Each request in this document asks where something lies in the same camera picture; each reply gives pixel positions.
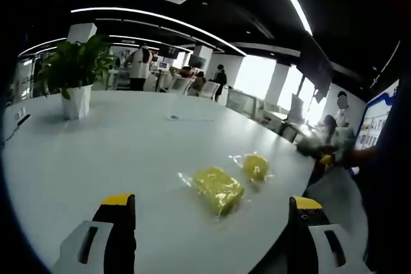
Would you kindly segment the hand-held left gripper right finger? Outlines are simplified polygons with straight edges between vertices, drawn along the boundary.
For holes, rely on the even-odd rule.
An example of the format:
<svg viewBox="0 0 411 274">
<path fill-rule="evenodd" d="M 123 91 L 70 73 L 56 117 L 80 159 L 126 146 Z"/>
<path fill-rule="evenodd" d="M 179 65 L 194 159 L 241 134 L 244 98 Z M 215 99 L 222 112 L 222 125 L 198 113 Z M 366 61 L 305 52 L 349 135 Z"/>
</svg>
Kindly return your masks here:
<svg viewBox="0 0 411 274">
<path fill-rule="evenodd" d="M 329 222 L 317 201 L 292 196 L 289 201 L 289 273 L 370 273 L 349 234 Z"/>
</svg>

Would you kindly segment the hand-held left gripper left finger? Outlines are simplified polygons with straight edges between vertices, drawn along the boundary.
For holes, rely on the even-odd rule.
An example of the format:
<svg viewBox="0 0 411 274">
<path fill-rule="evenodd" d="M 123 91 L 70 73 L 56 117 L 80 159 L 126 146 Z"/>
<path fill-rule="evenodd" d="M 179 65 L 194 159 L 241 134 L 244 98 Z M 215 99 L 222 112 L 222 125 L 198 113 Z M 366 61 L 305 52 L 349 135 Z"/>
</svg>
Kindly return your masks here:
<svg viewBox="0 0 411 274">
<path fill-rule="evenodd" d="M 51 272 L 134 273 L 135 231 L 135 195 L 109 196 L 63 240 Z"/>
</svg>

